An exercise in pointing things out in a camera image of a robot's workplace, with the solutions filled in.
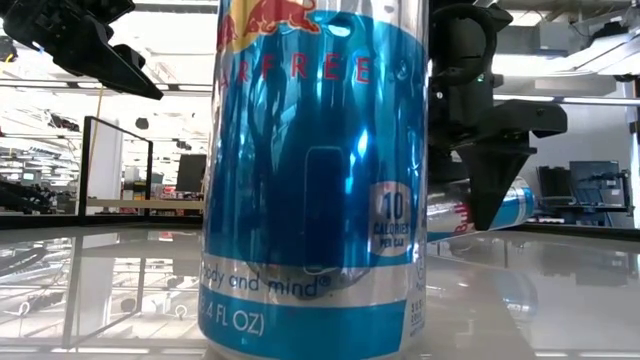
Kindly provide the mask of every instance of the ceiling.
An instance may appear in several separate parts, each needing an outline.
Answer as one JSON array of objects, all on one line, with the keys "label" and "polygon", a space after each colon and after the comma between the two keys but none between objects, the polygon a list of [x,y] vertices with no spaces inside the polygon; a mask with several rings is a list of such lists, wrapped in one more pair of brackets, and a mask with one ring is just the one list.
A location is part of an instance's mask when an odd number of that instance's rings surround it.
[{"label": "ceiling", "polygon": [[[80,125],[84,116],[99,114],[101,118],[117,121],[121,127],[143,137],[157,139],[154,156],[158,159],[178,159],[180,154],[186,152],[171,141],[175,138],[193,143],[190,153],[204,153],[211,124],[207,92],[213,81],[218,1],[136,0],[136,3],[137,11],[113,24],[116,35],[112,43],[126,43],[140,52],[147,60],[144,71],[157,84],[183,84],[181,90],[198,90],[197,94],[170,92],[171,95],[159,102],[111,91],[102,92],[103,96],[100,96],[100,86],[91,82],[91,79],[70,75],[54,65],[47,54],[18,46],[19,60],[0,64],[0,82],[19,82],[13,88],[0,87],[0,97],[11,98],[10,103],[0,103],[2,131],[13,134],[75,135],[75,139],[46,140],[43,145],[56,149],[66,159],[73,161],[80,155],[77,150],[80,148],[78,133],[69,134],[48,126],[51,120],[49,114],[64,116]],[[630,1],[501,0],[499,3],[514,16],[512,25],[535,26],[543,17],[555,21],[580,16],[585,19],[626,8]],[[499,60],[502,63],[514,63],[504,58],[497,59],[496,63],[500,63]],[[56,85],[53,89],[37,89],[44,85],[43,81],[61,82],[62,85],[59,88]],[[89,83],[69,89],[66,82],[70,81]],[[527,92],[533,81],[530,77],[507,76],[501,92]],[[140,117],[148,119],[148,130],[136,128],[135,121]],[[12,146],[16,146],[15,140],[11,144],[7,139],[0,140],[0,155],[6,155],[9,149],[13,149]],[[132,165],[135,158],[140,156],[144,155],[125,156],[125,164]],[[175,181],[176,161],[158,166],[154,171],[164,172],[167,182]]]}]

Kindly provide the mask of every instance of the red bull logo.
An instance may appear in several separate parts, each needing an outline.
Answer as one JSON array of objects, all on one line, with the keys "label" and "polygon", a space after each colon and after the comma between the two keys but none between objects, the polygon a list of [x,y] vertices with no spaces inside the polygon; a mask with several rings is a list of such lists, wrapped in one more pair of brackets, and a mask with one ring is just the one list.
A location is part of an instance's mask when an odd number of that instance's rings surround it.
[{"label": "red bull logo", "polygon": [[273,35],[280,25],[317,34],[320,26],[309,15],[317,0],[236,0],[218,27],[218,51],[246,49],[259,35]]}]

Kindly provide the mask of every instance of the silver blue can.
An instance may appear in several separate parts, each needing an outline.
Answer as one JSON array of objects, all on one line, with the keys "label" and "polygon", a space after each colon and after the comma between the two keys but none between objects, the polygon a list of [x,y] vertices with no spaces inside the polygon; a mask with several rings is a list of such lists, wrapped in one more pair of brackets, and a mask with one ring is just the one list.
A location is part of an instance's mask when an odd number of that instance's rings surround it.
[{"label": "silver blue can", "polygon": [[[427,197],[427,241],[446,240],[476,232],[469,205],[469,181],[430,185]],[[516,178],[507,191],[491,230],[524,223],[533,216],[535,198],[522,178]]]},{"label": "silver blue can", "polygon": [[365,359],[425,321],[425,0],[221,0],[199,325]]}]

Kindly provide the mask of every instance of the energy drink can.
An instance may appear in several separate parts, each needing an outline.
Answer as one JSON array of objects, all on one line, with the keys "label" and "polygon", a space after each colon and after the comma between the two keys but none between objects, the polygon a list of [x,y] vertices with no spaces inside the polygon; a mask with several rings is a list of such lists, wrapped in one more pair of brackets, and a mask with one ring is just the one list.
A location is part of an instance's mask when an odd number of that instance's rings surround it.
[{"label": "energy drink can", "polygon": [[[427,198],[427,241],[450,239],[475,232],[469,207],[469,181],[446,185],[430,185]],[[520,225],[533,216],[535,199],[531,188],[522,178],[516,178],[491,229]]]},{"label": "energy drink can", "polygon": [[227,357],[421,338],[428,8],[220,1],[199,325]]}]

